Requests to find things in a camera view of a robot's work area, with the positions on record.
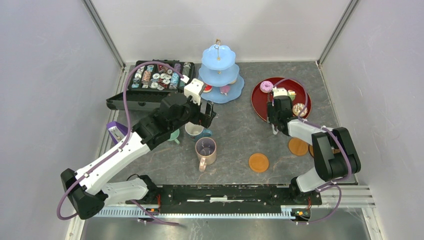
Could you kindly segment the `white chocolate drizzled donut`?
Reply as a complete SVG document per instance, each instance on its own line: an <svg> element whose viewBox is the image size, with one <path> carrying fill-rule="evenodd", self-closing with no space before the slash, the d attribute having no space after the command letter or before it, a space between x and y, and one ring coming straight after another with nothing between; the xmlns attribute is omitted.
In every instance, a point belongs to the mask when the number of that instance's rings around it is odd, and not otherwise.
<svg viewBox="0 0 424 240"><path fill-rule="evenodd" d="M308 108L303 103L296 103L292 108L292 113L301 118L306 116L308 111Z"/></svg>

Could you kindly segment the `green mousse cake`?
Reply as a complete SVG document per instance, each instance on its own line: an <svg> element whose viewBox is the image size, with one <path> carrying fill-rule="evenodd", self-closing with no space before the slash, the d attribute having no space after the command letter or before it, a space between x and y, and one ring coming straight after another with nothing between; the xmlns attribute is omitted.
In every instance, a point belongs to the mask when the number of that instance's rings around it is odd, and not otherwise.
<svg viewBox="0 0 424 240"><path fill-rule="evenodd" d="M296 99L297 93L294 90L287 90L287 95L289 96L289 98L294 101Z"/></svg>

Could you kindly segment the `red frosted donut cake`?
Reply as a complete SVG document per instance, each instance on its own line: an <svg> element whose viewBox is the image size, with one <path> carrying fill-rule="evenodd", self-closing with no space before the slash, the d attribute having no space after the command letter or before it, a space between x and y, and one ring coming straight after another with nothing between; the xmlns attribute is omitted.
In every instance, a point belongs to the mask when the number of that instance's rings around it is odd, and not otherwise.
<svg viewBox="0 0 424 240"><path fill-rule="evenodd" d="M203 90L203 93L209 93L213 90L213 86L211 85L206 85L206 87Z"/></svg>

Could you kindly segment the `purple sprinkled donut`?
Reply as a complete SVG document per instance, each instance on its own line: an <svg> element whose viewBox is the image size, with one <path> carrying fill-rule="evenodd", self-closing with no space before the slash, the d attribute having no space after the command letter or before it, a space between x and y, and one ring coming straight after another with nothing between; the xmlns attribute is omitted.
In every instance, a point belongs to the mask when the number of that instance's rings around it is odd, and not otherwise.
<svg viewBox="0 0 424 240"><path fill-rule="evenodd" d="M264 80L259 84L259 89L266 94L271 93L273 88L274 84L269 80Z"/></svg>

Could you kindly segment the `pink mousse cake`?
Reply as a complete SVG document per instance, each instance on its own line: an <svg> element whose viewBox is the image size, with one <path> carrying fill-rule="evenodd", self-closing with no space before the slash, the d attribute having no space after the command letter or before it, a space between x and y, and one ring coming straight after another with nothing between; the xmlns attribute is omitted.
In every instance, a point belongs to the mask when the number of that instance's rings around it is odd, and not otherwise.
<svg viewBox="0 0 424 240"><path fill-rule="evenodd" d="M219 88L220 93L223 95L227 95L230 92L230 90L231 90L231 87L229 85L221 86Z"/></svg>

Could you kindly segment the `blue three-tier cake stand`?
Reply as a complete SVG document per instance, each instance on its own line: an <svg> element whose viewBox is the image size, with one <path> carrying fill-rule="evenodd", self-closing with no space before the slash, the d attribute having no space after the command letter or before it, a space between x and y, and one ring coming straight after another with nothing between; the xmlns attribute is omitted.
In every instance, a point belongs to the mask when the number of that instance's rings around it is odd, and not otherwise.
<svg viewBox="0 0 424 240"><path fill-rule="evenodd" d="M220 39L202 53L201 67L198 79L206 85L213 86L211 92L202 93L201 98L215 104L225 104L241 96L245 85L240 75L240 67L236 64L236 53L227 45L222 45ZM220 93L220 87L230 86L227 95Z"/></svg>

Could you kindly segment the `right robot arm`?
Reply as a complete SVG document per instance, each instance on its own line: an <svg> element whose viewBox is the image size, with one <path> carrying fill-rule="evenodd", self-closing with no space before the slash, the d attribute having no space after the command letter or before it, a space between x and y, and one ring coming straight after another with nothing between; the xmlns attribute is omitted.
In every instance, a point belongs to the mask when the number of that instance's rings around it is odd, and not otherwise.
<svg viewBox="0 0 424 240"><path fill-rule="evenodd" d="M345 127L328 128L294 116L288 96L267 103L267 122L274 134L300 139L312 146L313 167L290 182L289 199L302 204L313 191L323 191L361 170L361 161Z"/></svg>

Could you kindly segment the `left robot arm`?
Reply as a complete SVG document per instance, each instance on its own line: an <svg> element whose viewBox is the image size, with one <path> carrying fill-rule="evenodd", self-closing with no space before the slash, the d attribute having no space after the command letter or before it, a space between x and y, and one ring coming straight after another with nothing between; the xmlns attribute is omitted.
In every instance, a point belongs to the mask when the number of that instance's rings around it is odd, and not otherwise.
<svg viewBox="0 0 424 240"><path fill-rule="evenodd" d="M60 178L65 193L56 208L57 217L67 219L61 215L65 199L76 211L72 216L82 220L95 216L105 206L120 202L142 200L145 204L153 203L158 190L148 176L130 181L109 181L134 160L168 141L171 134L185 124L209 128L216 116L214 104L207 101L205 112L201 107L201 102L195 102L193 96L171 93L162 99L159 107L140 118L123 140L98 159L77 171L64 170Z"/></svg>

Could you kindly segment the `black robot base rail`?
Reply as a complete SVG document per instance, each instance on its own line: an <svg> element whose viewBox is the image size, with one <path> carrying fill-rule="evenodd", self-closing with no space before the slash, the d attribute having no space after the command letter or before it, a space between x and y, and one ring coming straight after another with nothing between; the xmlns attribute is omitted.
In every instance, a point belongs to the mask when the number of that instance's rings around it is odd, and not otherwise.
<svg viewBox="0 0 424 240"><path fill-rule="evenodd" d="M296 193L286 184L164 184L138 204L157 218L290 220L318 208L376 206L367 186Z"/></svg>

